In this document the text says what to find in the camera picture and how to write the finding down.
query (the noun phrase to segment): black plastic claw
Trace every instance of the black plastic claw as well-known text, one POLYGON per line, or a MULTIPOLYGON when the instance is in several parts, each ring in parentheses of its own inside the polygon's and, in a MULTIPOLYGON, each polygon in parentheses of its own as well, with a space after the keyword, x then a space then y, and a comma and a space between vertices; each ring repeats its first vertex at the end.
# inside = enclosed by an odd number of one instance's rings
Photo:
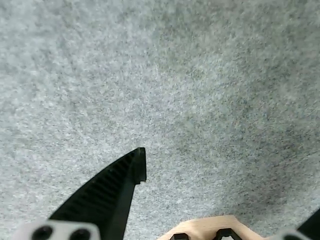
POLYGON ((146 151, 139 147, 89 180, 49 219, 92 223, 101 240, 122 240, 135 185, 146 179, 146 151))

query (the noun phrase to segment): floor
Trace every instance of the floor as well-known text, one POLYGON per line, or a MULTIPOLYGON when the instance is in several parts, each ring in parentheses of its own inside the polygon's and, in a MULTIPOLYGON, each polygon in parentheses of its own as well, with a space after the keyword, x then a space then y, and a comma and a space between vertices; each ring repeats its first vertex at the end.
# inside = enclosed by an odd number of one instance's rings
POLYGON ((320 207, 318 0, 0 0, 0 239, 145 147, 125 240, 320 207))

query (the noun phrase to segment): black plastic part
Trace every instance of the black plastic part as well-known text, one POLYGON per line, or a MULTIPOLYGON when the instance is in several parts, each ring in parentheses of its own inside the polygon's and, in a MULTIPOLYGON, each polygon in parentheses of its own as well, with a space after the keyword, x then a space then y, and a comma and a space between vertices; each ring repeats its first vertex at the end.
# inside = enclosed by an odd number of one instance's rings
POLYGON ((41 226, 32 234, 32 240, 47 240, 53 233, 53 228, 49 225, 41 226))
POLYGON ((213 240, 221 240, 223 237, 232 237, 234 240, 242 240, 231 228, 219 229, 213 240))
POLYGON ((320 239, 320 209, 316 211, 297 230, 312 240, 320 239))
POLYGON ((189 236, 186 233, 176 233, 173 234, 170 240, 189 240, 189 236))
POLYGON ((139 147, 89 180, 49 219, 92 223, 101 240, 122 240, 135 185, 146 179, 146 151, 139 147))

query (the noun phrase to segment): gray carpet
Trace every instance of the gray carpet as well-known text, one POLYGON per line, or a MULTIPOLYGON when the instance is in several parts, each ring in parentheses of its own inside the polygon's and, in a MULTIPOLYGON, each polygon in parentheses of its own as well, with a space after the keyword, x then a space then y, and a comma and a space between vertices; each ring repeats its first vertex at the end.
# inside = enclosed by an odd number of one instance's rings
POLYGON ((320 207, 318 0, 0 0, 0 229, 146 147, 125 239, 320 207))

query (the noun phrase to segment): black screw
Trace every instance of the black screw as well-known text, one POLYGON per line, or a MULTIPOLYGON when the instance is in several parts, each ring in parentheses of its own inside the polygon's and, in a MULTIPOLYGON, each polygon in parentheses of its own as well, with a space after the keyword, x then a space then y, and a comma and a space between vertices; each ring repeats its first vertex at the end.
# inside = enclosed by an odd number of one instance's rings
POLYGON ((69 240, 89 240, 90 235, 91 233, 87 229, 80 228, 71 234, 69 240))
POLYGON ((47 240, 50 238, 53 231, 53 228, 48 225, 39 227, 33 232, 32 240, 47 240))
POLYGON ((300 237, 294 236, 294 235, 286 235, 284 237, 284 240, 301 240, 300 237))
POLYGON ((170 240, 189 240, 189 236, 186 233, 176 233, 173 234, 170 240))

